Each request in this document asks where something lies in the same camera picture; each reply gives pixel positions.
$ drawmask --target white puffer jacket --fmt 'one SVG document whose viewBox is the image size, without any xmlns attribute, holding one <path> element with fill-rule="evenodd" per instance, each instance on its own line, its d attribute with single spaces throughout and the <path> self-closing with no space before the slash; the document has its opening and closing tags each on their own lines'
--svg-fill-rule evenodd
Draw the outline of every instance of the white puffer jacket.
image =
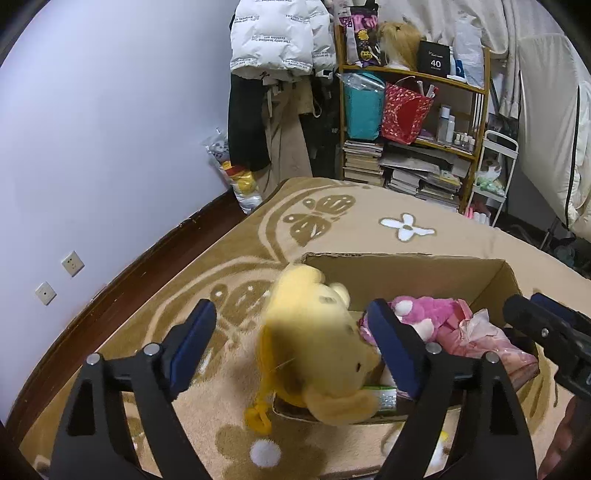
<svg viewBox="0 0 591 480">
<path fill-rule="evenodd" d="M 322 0 L 241 0 L 230 34 L 232 73 L 284 82 L 334 70 L 330 15 Z"/>
</svg>

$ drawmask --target wooden shelf unit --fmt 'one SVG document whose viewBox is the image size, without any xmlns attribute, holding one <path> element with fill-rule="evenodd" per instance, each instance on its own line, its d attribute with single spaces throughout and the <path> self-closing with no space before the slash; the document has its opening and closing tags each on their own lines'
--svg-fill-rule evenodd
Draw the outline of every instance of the wooden shelf unit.
<svg viewBox="0 0 591 480">
<path fill-rule="evenodd" d="M 370 71 L 375 73 L 382 73 L 382 74 L 396 74 L 396 75 L 404 75 L 404 76 L 415 76 L 419 79 L 429 80 L 433 83 L 441 83 L 444 85 L 450 85 L 452 87 L 466 90 L 472 93 L 472 104 L 470 106 L 470 118 L 471 120 L 471 130 L 468 132 L 471 134 L 474 139 L 476 140 L 476 145 L 474 148 L 474 152 L 470 153 L 463 150 L 458 150 L 453 146 L 449 145 L 441 145 L 436 142 L 431 142 L 429 140 L 425 140 L 424 138 L 417 138 L 417 140 L 413 143 L 413 145 L 418 145 L 421 147 L 431 147 L 437 150 L 442 150 L 448 153 L 453 153 L 459 155 L 470 161 L 470 169 L 468 171 L 468 175 L 465 179 L 463 179 L 463 194 L 462 200 L 460 202 L 459 212 L 463 213 L 466 209 L 467 202 L 470 198 L 470 194 L 472 192 L 472 184 L 474 183 L 474 178 L 476 175 L 476 166 L 478 164 L 478 159 L 480 157 L 480 149 L 482 148 L 482 142 L 484 138 L 485 132 L 485 125 L 486 125 L 486 118 L 488 116 L 488 97 L 489 97 L 489 89 L 490 89 L 490 78 L 491 78 L 491 55 L 488 48 L 484 47 L 484 88 L 480 89 L 478 87 L 473 87 L 472 85 L 468 85 L 467 83 L 458 82 L 457 80 L 452 80 L 443 77 L 437 77 L 434 75 L 429 75 L 427 73 L 420 73 L 420 72 L 412 72 L 410 70 L 403 70 L 403 69 L 392 69 L 389 67 L 366 67 L 361 68 L 357 65 L 348 65 L 346 63 L 346 55 L 345 55 L 345 36 L 341 26 L 336 25 L 335 28 L 335 45 L 336 45 L 336 54 L 337 54 L 337 62 L 339 64 L 339 73 L 343 74 L 345 72 L 354 72 L 354 71 Z M 346 125 L 346 115 L 345 115 L 345 89 L 343 87 L 343 83 L 340 83 L 340 143 L 341 146 L 347 140 L 347 125 Z M 345 154 L 341 150 L 340 154 L 340 169 L 339 174 L 340 178 L 343 178 L 343 167 L 345 166 Z"/>
</svg>

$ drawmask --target pink plush toy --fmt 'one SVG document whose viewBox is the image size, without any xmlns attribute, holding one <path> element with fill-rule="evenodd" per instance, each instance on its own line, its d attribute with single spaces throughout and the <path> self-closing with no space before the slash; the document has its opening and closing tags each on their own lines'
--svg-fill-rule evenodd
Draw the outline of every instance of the pink plush toy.
<svg viewBox="0 0 591 480">
<path fill-rule="evenodd" d="M 388 302 L 388 305 L 402 323 L 413 326 L 425 343 L 433 342 L 439 327 L 452 316 L 459 320 L 472 316 L 470 308 L 463 300 L 434 299 L 431 297 L 414 299 L 401 296 Z M 364 315 L 361 319 L 359 331 L 367 342 L 376 345 L 368 329 L 367 315 Z"/>
</svg>

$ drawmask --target yellow toy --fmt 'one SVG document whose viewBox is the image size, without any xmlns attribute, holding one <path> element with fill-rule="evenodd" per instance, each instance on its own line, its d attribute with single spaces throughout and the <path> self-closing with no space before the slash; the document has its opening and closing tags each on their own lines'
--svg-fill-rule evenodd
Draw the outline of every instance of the yellow toy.
<svg viewBox="0 0 591 480">
<path fill-rule="evenodd" d="M 265 306 L 257 358 L 261 385 L 245 412 L 246 424 L 260 434 L 271 432 L 273 392 L 329 425 L 356 423 L 378 411 L 378 398 L 361 387 L 379 354 L 359 335 L 347 289 L 323 280 L 313 267 L 290 266 Z"/>
</svg>

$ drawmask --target black box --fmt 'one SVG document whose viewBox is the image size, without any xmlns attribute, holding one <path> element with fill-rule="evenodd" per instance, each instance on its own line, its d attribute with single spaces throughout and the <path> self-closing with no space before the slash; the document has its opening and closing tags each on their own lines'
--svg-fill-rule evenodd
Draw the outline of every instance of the black box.
<svg viewBox="0 0 591 480">
<path fill-rule="evenodd" d="M 449 47 L 421 40 L 418 45 L 417 67 L 421 73 L 447 77 L 450 72 Z"/>
</svg>

